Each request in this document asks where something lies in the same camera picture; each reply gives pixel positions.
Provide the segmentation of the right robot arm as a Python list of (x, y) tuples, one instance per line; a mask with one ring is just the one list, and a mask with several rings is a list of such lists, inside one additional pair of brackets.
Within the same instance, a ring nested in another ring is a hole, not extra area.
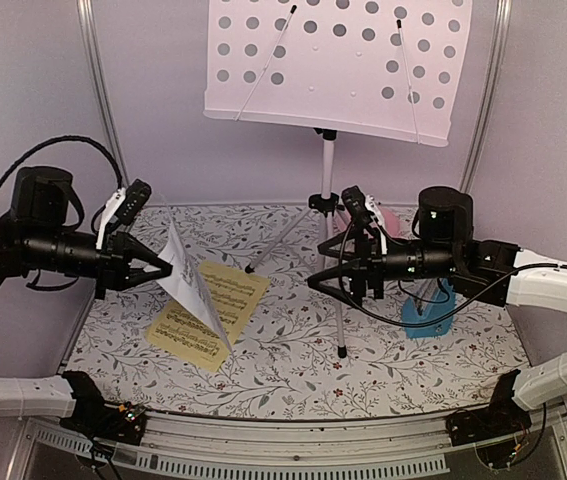
[(388, 281), (444, 279), (467, 303), (567, 313), (567, 263), (516, 244), (474, 239), (470, 195), (446, 186), (422, 190), (413, 239), (390, 236), (358, 187), (344, 190), (341, 200), (347, 227), (318, 247), (337, 263), (310, 276), (309, 288), (362, 311), (366, 295), (383, 298)]

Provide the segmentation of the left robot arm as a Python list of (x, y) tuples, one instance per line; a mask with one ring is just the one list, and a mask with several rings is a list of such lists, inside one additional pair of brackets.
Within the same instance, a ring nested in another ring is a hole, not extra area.
[[(124, 291), (169, 276), (173, 267), (125, 232), (151, 196), (151, 187), (135, 180), (106, 202), (95, 233), (67, 224), (67, 211), (84, 209), (70, 172), (56, 167), (23, 167), (16, 177), (10, 209), (0, 217), (0, 286), (30, 272), (56, 272), (71, 283), (96, 283), (95, 295)], [(52, 416), (63, 427), (83, 433), (121, 434), (142, 427), (142, 414), (131, 404), (106, 404), (84, 372), (69, 371), (42, 379), (0, 378), (0, 417)]]

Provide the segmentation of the white perforated music stand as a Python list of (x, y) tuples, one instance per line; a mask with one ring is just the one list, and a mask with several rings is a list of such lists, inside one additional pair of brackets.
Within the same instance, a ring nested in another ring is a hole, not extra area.
[(447, 145), (471, 16), (468, 1), (212, 1), (204, 113), (320, 134), (308, 207), (326, 239), (340, 133)]

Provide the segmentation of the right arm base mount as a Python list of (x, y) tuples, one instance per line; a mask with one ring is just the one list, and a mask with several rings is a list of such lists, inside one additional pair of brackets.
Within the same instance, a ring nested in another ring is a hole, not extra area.
[[(514, 382), (519, 370), (502, 375), (486, 407), (459, 409), (445, 418), (446, 431), (453, 446), (472, 444), (498, 437), (522, 434), (532, 426), (530, 414), (513, 400)], [(478, 449), (479, 460), (487, 467), (511, 467), (522, 448), (521, 440), (510, 440), (504, 445)]]

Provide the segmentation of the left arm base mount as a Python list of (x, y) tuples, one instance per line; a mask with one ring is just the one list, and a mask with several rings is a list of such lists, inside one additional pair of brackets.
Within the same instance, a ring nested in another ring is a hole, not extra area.
[(75, 401), (69, 417), (61, 418), (62, 428), (82, 434), (89, 440), (104, 439), (139, 446), (145, 433), (147, 416), (141, 405), (129, 401), (114, 404), (104, 399), (95, 382), (85, 372), (65, 371)]

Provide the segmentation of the white sheet music page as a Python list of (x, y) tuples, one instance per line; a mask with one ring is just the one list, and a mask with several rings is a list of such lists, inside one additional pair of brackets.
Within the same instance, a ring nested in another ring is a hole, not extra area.
[(177, 231), (174, 216), (167, 212), (166, 218), (167, 240), (158, 256), (169, 262), (173, 271), (169, 277), (158, 280), (158, 284), (231, 351), (231, 343), (214, 307), (211, 292)]

